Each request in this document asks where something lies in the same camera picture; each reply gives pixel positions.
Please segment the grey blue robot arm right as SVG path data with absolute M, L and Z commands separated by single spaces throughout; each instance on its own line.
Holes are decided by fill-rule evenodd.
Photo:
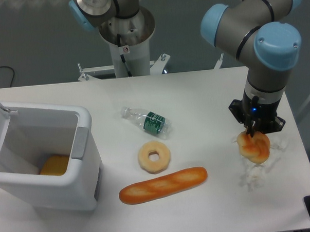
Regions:
M 229 110 L 254 136 L 279 132 L 285 125 L 277 109 L 301 48 L 301 35 L 282 23 L 302 0 L 241 0 L 235 7 L 212 6 L 204 15 L 204 40 L 248 68 L 243 98 Z

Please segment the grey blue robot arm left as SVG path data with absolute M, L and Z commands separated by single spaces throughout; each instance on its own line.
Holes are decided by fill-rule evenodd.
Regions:
M 139 12 L 139 0 L 70 0 L 71 13 L 86 31 L 92 31 L 113 17 L 128 19 Z

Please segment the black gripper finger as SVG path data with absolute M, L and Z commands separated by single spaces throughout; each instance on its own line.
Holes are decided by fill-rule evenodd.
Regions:
M 255 124 L 256 122 L 254 120 L 251 120 L 247 123 L 246 125 L 246 134 L 249 135 L 250 137 L 254 136 L 255 133 Z

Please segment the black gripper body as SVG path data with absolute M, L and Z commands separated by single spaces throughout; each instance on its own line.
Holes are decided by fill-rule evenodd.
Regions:
M 279 102 L 262 104 L 257 95 L 252 99 L 244 95 L 241 101 L 234 99 L 229 105 L 229 110 L 245 128 L 249 121 L 254 120 L 255 132 L 268 134 L 279 132 L 285 126 L 285 120 L 277 114 Z

